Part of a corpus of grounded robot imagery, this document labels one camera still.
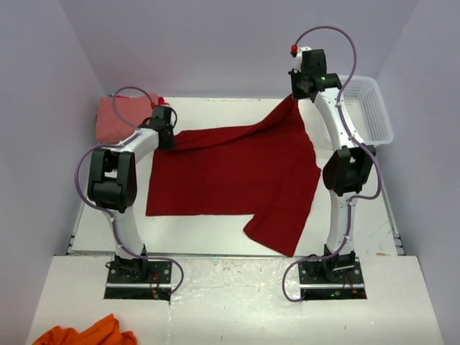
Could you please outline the dark red t shirt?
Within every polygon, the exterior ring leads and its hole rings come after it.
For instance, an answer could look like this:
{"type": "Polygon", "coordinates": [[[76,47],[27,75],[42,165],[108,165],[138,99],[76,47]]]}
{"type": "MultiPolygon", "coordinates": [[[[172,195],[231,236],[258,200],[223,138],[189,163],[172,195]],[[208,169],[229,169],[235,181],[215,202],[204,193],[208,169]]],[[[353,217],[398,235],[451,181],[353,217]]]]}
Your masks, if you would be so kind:
{"type": "Polygon", "coordinates": [[[187,130],[175,140],[154,153],[147,216],[249,215],[251,240],[294,255],[321,169],[292,96],[256,124],[187,130]]]}

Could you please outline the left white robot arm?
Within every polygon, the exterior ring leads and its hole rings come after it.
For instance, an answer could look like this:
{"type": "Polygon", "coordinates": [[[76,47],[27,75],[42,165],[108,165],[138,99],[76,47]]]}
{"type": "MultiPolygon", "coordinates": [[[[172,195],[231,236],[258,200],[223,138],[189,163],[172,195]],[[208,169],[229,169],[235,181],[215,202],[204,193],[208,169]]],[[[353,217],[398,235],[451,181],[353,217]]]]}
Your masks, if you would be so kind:
{"type": "Polygon", "coordinates": [[[105,214],[111,227],[116,246],[111,269],[133,282],[142,282],[150,272],[133,209],[137,198],[137,163],[155,150],[171,150],[176,146],[177,120],[173,108],[154,106],[152,115],[129,137],[91,152],[87,196],[91,206],[105,214]]]}

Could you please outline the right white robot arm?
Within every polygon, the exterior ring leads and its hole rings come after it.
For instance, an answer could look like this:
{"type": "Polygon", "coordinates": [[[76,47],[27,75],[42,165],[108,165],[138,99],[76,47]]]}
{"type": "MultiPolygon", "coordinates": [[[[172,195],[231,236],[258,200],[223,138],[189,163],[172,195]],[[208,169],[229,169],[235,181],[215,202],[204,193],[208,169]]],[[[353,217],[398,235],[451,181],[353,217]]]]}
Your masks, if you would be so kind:
{"type": "Polygon", "coordinates": [[[289,72],[293,98],[307,98],[319,110],[333,150],[322,172],[331,198],[328,238],[323,256],[310,256],[305,268],[328,282],[339,282],[355,269],[354,214],[371,173],[375,148],[356,131],[342,98],[348,83],[328,73],[325,52],[293,45],[290,54],[295,58],[289,72]]]}

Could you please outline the folded red t shirt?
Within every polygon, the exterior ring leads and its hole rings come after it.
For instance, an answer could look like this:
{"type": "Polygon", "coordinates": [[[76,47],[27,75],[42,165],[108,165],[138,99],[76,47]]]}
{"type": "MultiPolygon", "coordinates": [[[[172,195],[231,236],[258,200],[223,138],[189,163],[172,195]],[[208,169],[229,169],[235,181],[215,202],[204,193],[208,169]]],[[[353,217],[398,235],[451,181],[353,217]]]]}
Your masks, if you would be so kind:
{"type": "Polygon", "coordinates": [[[157,106],[170,106],[170,104],[161,96],[157,97],[157,106]]]}

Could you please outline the folded pink t shirt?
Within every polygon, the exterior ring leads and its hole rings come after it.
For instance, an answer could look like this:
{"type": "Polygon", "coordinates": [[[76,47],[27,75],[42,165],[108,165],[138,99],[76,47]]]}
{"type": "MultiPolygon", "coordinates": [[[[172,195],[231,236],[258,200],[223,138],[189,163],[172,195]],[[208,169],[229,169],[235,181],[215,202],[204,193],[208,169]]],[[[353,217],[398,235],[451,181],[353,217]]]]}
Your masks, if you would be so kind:
{"type": "MultiPolygon", "coordinates": [[[[119,113],[134,125],[140,125],[152,115],[150,100],[146,96],[117,96],[119,113]]],[[[124,123],[113,110],[110,97],[100,97],[96,113],[96,141],[112,144],[126,139],[134,133],[134,128],[124,123]]]]}

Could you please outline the white plastic basket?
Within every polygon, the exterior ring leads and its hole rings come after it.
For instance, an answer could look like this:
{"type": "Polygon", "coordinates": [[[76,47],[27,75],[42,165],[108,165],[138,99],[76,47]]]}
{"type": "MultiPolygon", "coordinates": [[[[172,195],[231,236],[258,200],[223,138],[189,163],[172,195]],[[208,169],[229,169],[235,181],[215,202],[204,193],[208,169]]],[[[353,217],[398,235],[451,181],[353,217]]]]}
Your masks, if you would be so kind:
{"type": "Polygon", "coordinates": [[[354,76],[342,99],[355,129],[367,144],[378,147],[392,143],[392,127],[376,80],[354,76]]]}

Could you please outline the orange t shirt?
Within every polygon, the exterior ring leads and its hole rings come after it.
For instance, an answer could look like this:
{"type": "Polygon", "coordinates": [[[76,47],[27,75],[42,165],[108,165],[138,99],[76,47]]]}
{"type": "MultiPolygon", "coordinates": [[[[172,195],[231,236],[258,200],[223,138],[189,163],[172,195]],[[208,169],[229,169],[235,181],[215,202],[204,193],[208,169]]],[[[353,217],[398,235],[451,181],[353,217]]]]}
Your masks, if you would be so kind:
{"type": "Polygon", "coordinates": [[[113,314],[110,314],[82,332],[78,332],[74,328],[55,326],[43,333],[33,344],[136,345],[138,340],[132,331],[121,331],[119,321],[113,314]]]}

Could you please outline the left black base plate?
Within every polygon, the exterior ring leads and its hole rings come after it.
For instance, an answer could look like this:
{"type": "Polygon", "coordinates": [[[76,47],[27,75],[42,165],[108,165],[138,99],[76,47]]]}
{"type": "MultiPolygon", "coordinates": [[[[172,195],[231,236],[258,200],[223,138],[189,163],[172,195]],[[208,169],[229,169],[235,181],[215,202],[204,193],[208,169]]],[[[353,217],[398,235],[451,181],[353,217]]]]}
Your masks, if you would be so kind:
{"type": "Polygon", "coordinates": [[[106,300],[165,300],[172,295],[172,263],[164,260],[121,259],[106,263],[106,300]]]}

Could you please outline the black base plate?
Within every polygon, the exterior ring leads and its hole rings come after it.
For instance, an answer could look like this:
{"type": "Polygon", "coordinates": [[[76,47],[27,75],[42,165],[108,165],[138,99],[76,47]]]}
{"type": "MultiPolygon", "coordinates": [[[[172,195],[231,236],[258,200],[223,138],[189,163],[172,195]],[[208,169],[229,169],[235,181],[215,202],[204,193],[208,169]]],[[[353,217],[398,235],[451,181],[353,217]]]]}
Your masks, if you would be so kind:
{"type": "Polygon", "coordinates": [[[351,253],[344,259],[298,264],[300,300],[361,300],[367,299],[360,261],[351,253]]]}
{"type": "Polygon", "coordinates": [[[164,260],[121,259],[106,263],[106,300],[165,300],[172,295],[172,263],[164,260]]]}

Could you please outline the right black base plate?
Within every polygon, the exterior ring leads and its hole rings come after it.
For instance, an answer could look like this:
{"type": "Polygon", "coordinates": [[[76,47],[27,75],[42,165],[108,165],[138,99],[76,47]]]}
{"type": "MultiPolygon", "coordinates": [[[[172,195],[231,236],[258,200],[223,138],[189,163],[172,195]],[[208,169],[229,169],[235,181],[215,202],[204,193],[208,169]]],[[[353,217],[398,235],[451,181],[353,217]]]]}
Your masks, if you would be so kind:
{"type": "Polygon", "coordinates": [[[367,299],[360,261],[351,253],[344,259],[298,264],[300,300],[361,300],[367,299]]]}

